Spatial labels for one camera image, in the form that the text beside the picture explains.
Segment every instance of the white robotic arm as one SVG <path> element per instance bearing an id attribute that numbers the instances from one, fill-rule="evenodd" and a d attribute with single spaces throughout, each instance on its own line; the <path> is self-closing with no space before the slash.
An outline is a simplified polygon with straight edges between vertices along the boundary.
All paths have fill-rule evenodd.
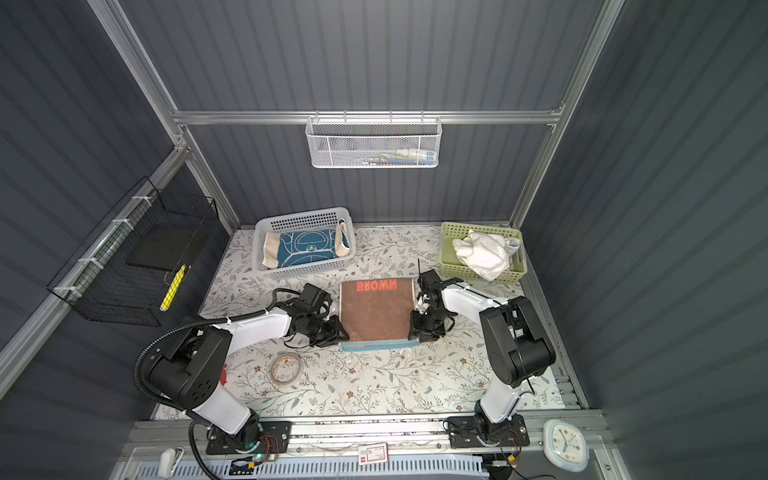
<path id="1" fill-rule="evenodd" d="M 478 437 L 490 439 L 515 414 L 521 383 L 541 375 L 554 362 L 554 349 L 530 302 L 524 297 L 491 297 L 460 279 L 442 281 L 434 270 L 419 275 L 419 306 L 411 318 L 411 336 L 435 341 L 446 333 L 445 321 L 460 314 L 483 329 L 495 376 L 475 408 Z M 264 340 L 302 333 L 311 346 L 329 346 L 349 337 L 337 316 L 329 318 L 330 295 L 306 284 L 298 296 L 265 310 L 210 326 L 181 331 L 157 351 L 148 383 L 187 413 L 215 425 L 238 451 L 259 445 L 259 416 L 218 381 L 227 355 Z"/>
<path id="2" fill-rule="evenodd" d="M 555 361 L 538 314 L 524 296 L 489 296 L 458 278 L 443 281 L 434 270 L 419 275 L 419 287 L 419 305 L 411 316 L 412 337 L 437 340 L 446 333 L 445 321 L 457 314 L 482 327 L 495 375 L 475 407 L 476 428 L 480 439 L 492 442 L 515 414 L 520 397 L 531 391 L 528 379 L 541 375 Z"/>

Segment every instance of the green plastic basket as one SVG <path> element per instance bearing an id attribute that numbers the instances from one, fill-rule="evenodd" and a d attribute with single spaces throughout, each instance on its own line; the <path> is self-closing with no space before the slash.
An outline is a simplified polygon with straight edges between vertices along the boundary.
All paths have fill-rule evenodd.
<path id="1" fill-rule="evenodd" d="M 482 280 L 475 271 L 466 265 L 462 265 L 456 256 L 456 251 L 453 249 L 453 239 L 459 238 L 464 240 L 469 231 L 474 230 L 480 233 L 496 233 L 507 238 L 518 238 L 523 241 L 522 233 L 520 230 L 516 230 L 510 227 L 490 227 L 488 225 L 472 225 L 470 223 L 453 223 L 443 222 L 440 228 L 440 237 L 442 245 L 440 248 L 440 273 L 443 276 L 454 277 L 467 280 L 470 278 L 477 278 Z M 500 283 L 517 283 L 528 272 L 528 265 L 525 263 L 525 258 L 521 254 L 522 247 L 514 255 L 512 255 L 512 265 L 510 270 L 505 270 L 498 276 L 495 282 Z"/>

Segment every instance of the corrugated wall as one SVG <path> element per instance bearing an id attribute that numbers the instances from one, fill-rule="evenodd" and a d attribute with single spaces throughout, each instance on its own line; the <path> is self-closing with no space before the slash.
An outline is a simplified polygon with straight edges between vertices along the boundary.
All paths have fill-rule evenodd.
<path id="1" fill-rule="evenodd" d="M 625 6 L 524 234 L 634 478 L 762 478 L 768 4 Z"/>
<path id="2" fill-rule="evenodd" d="M 556 108 L 600 4 L 123 7 L 181 110 L 493 111 Z M 440 165 L 418 172 L 314 169 L 300 127 L 191 130 L 241 221 L 256 223 L 325 206 L 346 206 L 366 222 L 508 219 L 545 128 L 448 126 Z"/>
<path id="3" fill-rule="evenodd" d="M 0 2 L 0 346 L 172 147 L 86 2 Z M 168 188 L 199 193 L 185 167 Z M 166 325 L 197 311 L 227 241 L 211 237 Z M 68 315 L 0 402 L 0 477 L 107 478 L 153 408 L 131 366 L 162 331 Z"/>
<path id="4" fill-rule="evenodd" d="M 353 221 L 508 219 L 545 125 L 446 125 L 440 165 L 318 169 L 299 126 L 194 126 L 244 223 L 345 206 Z"/>
<path id="5" fill-rule="evenodd" d="M 557 107 L 599 2 L 123 2 L 182 110 Z"/>
<path id="6" fill-rule="evenodd" d="M 173 145 L 85 2 L 0 2 L 0 346 Z"/>
<path id="7" fill-rule="evenodd" d="M 167 189 L 200 194 L 185 167 Z M 136 356 L 197 313 L 228 241 L 219 223 L 163 326 L 89 322 L 76 313 L 64 319 L 0 402 L 0 477 L 109 476 L 134 421 L 148 419 L 154 408 L 131 381 Z"/>

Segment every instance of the floral patterned surface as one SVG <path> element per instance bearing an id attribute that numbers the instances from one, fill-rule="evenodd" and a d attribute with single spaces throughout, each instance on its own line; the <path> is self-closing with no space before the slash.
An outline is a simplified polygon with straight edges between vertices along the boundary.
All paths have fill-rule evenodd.
<path id="1" fill-rule="evenodd" d="M 418 276 L 437 265 L 439 227 L 356 228 L 357 255 L 346 269 L 275 281 L 252 272 L 253 230 L 235 233 L 200 314 L 208 318 L 238 315 L 268 304 L 272 289 L 301 290 L 312 283 L 339 297 L 341 282 L 357 279 Z M 510 298 L 520 285 L 472 281 L 480 290 Z M 306 345 L 297 336 L 293 345 Z M 275 358 L 294 351 L 301 356 L 300 377 L 288 386 L 270 381 Z M 433 343 L 401 350 L 344 353 L 338 346 L 291 350 L 272 339 L 239 350 L 227 358 L 221 381 L 262 416 L 363 415 L 379 413 L 460 412 L 472 410 L 493 376 L 482 331 L 463 316 L 454 329 Z M 535 395 L 525 395 L 520 409 L 560 409 L 551 369 L 532 380 Z M 156 419 L 179 418 L 161 406 Z"/>

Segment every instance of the zip tie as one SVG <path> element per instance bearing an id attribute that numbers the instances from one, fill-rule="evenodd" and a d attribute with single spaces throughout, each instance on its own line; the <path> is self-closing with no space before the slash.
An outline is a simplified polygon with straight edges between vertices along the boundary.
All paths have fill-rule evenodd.
<path id="1" fill-rule="evenodd" d="M 112 220 L 111 223 L 125 223 L 126 225 L 128 225 L 128 228 L 131 229 L 131 231 L 134 229 L 134 226 L 131 225 L 131 222 L 127 218 L 119 218 L 116 220 Z"/>
<path id="2" fill-rule="evenodd" d="M 149 198 L 149 197 L 131 197 L 131 198 L 132 198 L 132 199 L 135 199 L 135 200 L 136 200 L 136 199 L 139 199 L 139 200 L 146 200 L 146 201 L 147 201 L 147 205 L 149 205 L 150 207 L 152 206 L 152 202 L 150 202 L 150 201 L 149 201 L 149 200 L 150 200 L 150 198 Z"/>
<path id="3" fill-rule="evenodd" d="M 65 292 L 74 292 L 74 293 L 76 293 L 78 296 L 80 295 L 80 290 L 79 290 L 79 289 L 77 288 L 77 286 L 75 286 L 75 285 L 73 285 L 73 286 L 55 286 L 55 287 L 53 288 L 53 290 L 54 290 L 55 292 L 56 292 L 56 291 L 59 291 L 59 290 L 62 290 L 62 291 L 65 291 Z"/>
<path id="4" fill-rule="evenodd" d="M 78 262 L 91 262 L 95 266 L 97 266 L 99 270 L 103 270 L 104 269 L 104 265 L 101 265 L 101 263 L 99 263 L 99 261 L 98 261 L 98 259 L 96 257 L 78 258 Z"/>

